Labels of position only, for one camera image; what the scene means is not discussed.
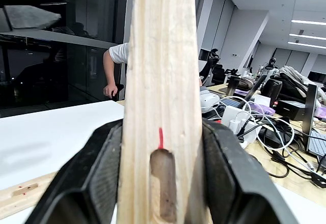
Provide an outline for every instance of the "white table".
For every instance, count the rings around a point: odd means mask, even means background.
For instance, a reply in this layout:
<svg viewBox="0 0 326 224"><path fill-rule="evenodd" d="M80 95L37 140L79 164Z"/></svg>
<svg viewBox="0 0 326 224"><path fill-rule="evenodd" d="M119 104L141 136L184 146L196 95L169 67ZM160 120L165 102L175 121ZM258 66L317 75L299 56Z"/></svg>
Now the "white table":
<svg viewBox="0 0 326 224"><path fill-rule="evenodd" d="M105 101L0 119L0 189L59 170L96 128L123 115L122 105ZM0 224L23 223L32 210Z"/></svg>

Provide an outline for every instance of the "glass window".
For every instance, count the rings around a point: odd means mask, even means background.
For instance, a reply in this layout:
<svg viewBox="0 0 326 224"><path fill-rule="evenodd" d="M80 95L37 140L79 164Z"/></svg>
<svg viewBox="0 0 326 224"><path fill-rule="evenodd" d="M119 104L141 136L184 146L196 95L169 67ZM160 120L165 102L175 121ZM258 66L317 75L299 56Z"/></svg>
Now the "glass window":
<svg viewBox="0 0 326 224"><path fill-rule="evenodd" d="M47 31L115 42L116 0L34 0L32 5L61 14Z"/></svg>
<svg viewBox="0 0 326 224"><path fill-rule="evenodd" d="M108 100L106 48L0 35L0 50L0 117Z"/></svg>

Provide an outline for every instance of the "red line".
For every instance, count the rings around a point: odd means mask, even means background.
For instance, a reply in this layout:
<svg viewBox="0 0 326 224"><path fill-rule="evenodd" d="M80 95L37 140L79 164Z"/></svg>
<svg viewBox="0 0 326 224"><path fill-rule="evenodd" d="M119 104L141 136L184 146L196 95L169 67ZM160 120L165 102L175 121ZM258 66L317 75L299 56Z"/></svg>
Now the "red line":
<svg viewBox="0 0 326 224"><path fill-rule="evenodd" d="M163 131L162 128L160 127L158 129L159 132L159 145L158 145L158 149L164 149L164 145L163 145Z"/></svg>

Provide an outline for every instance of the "laptop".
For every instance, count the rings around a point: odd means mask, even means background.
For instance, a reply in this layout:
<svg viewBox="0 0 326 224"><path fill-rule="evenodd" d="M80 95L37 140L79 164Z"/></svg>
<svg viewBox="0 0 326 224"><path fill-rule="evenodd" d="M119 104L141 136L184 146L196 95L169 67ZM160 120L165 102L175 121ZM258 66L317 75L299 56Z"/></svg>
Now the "laptop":
<svg viewBox="0 0 326 224"><path fill-rule="evenodd" d="M317 86L309 84L308 91L307 91L304 119L302 121L302 132L307 135L326 139L326 135L320 134L312 130L312 123L313 123L315 107L316 107L316 99L317 99ZM324 156L326 154L326 141L319 140L316 138L310 138L305 135L303 135L303 141L307 152L317 156Z"/></svg>
<svg viewBox="0 0 326 224"><path fill-rule="evenodd" d="M245 101L250 101L250 99L252 98L252 96L255 94L255 92L258 90L258 88L260 87L260 85L265 81L267 75L262 75L258 81L256 82L256 84L253 86L253 88L251 88L251 90L248 92L248 94L245 96L244 100ZM217 94L219 95L217 92L209 90L211 93ZM234 99L230 99L230 98L225 98L222 100L222 103L225 104L226 106L231 106L231 107L236 107L236 108L242 108L246 103L244 101L236 101ZM218 113L220 116L223 115L223 111L218 110ZM216 116L215 111L210 111L207 112L205 114L203 114L204 118L212 118L213 116Z"/></svg>

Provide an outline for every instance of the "black office chair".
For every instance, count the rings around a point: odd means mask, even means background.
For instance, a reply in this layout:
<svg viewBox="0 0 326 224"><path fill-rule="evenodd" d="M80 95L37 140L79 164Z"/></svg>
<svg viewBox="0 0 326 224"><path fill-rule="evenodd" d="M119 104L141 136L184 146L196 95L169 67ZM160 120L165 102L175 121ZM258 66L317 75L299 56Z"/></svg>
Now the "black office chair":
<svg viewBox="0 0 326 224"><path fill-rule="evenodd" d="M215 85L220 85L224 83L225 70L223 69L223 65L216 64L215 68L212 70L212 74L213 74L212 82Z"/></svg>
<svg viewBox="0 0 326 224"><path fill-rule="evenodd" d="M211 85L211 81L213 78L212 71L214 70L216 64L220 60L220 57L216 53L217 51L218 50L216 48L211 50L206 65L204 66L203 70L201 72L199 72L199 76L203 77L202 78L203 86Z"/></svg>
<svg viewBox="0 0 326 224"><path fill-rule="evenodd" d="M326 82L323 83L323 87L321 88L324 92L326 92Z"/></svg>

